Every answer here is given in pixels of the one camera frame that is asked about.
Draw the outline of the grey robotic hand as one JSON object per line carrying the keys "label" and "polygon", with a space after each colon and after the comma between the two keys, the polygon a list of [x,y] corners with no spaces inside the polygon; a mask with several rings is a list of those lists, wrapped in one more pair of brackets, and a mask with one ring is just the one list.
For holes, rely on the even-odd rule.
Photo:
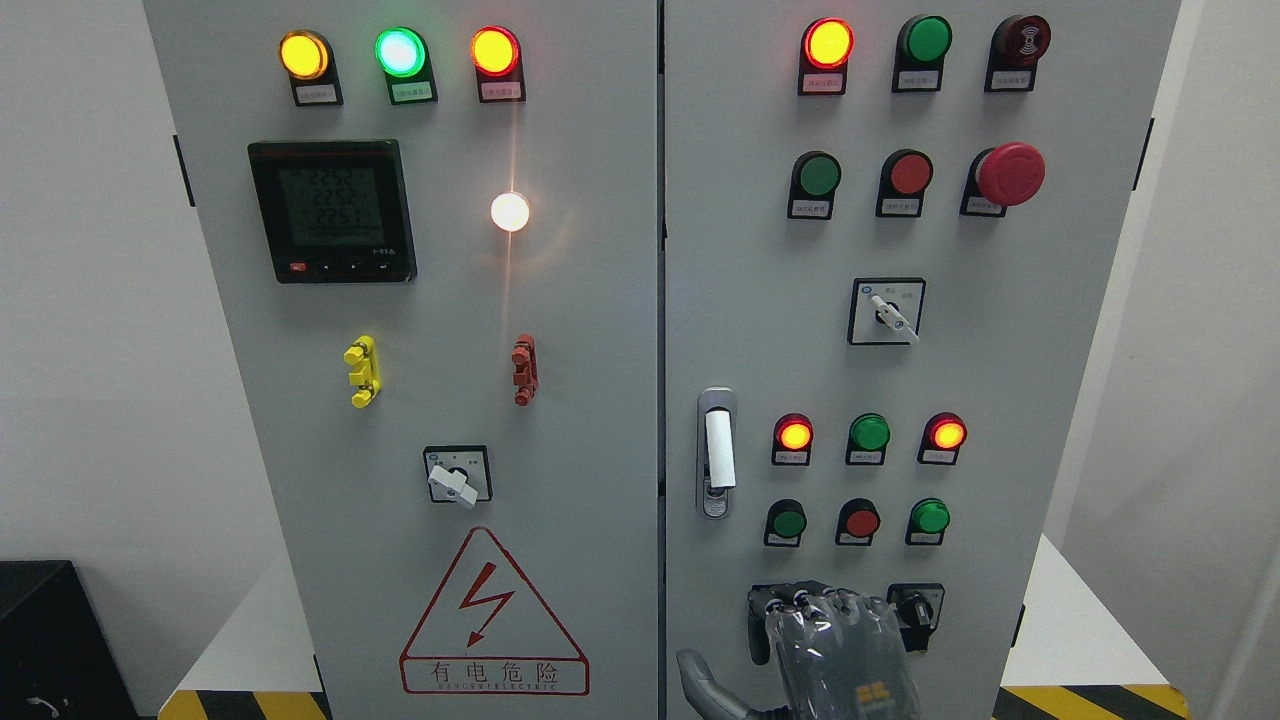
{"label": "grey robotic hand", "polygon": [[919,719],[922,708],[890,605],[820,582],[754,585],[748,593],[753,662],[777,657],[787,705],[749,706],[704,657],[681,650],[686,701],[704,719]]}

